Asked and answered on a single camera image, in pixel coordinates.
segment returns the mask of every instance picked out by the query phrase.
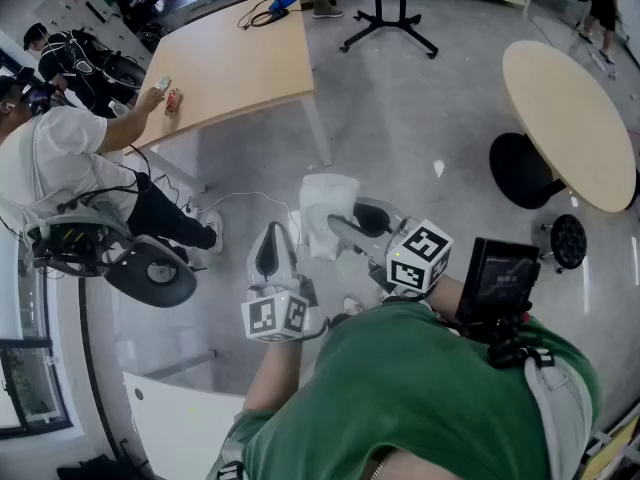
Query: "can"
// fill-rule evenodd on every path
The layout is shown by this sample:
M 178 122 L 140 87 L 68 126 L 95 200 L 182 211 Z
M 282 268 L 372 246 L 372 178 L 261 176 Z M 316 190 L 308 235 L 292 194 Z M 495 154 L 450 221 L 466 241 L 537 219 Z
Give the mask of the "can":
M 173 117 L 178 113 L 180 102 L 182 101 L 182 93 L 179 89 L 171 89 L 167 97 L 167 106 L 164 109 L 164 115 Z

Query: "blue object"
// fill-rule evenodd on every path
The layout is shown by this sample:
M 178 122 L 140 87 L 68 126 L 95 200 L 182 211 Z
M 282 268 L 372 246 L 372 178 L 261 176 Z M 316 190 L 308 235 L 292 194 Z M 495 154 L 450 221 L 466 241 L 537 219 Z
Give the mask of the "blue object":
M 280 7 L 280 2 L 278 2 L 278 0 L 275 0 L 270 6 L 269 6 L 269 10 L 270 11 L 275 11 L 276 9 L 286 9 L 287 7 L 289 7 L 293 2 L 295 2 L 296 0 L 280 0 L 280 2 L 282 2 L 282 7 Z

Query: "window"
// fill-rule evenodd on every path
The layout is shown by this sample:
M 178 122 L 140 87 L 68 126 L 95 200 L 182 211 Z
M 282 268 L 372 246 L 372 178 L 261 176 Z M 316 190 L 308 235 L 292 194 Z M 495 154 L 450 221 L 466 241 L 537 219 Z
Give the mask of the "window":
M 0 230 L 0 439 L 71 426 L 49 336 L 46 278 Z

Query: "green t-shirt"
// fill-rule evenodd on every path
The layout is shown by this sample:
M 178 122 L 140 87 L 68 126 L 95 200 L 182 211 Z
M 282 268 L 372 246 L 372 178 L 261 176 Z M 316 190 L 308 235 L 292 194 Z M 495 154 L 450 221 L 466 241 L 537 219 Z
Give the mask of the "green t-shirt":
M 533 321 L 584 379 L 595 373 L 570 343 Z M 385 305 L 331 331 L 313 378 L 277 413 L 243 413 L 230 435 L 246 445 L 251 480 L 359 480 L 386 446 L 465 480 L 547 479 L 546 441 L 522 368 L 497 370 L 487 345 L 462 339 L 419 304 Z

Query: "black stool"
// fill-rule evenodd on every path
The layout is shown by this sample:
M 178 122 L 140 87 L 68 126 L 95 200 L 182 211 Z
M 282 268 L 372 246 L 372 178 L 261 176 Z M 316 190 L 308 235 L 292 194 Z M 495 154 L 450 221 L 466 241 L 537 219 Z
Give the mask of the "black stool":
M 540 227 L 543 231 L 551 230 L 550 250 L 540 255 L 541 260 L 554 258 L 558 274 L 582 265 L 587 255 L 587 234 L 578 219 L 569 214 L 561 215 L 553 224 Z

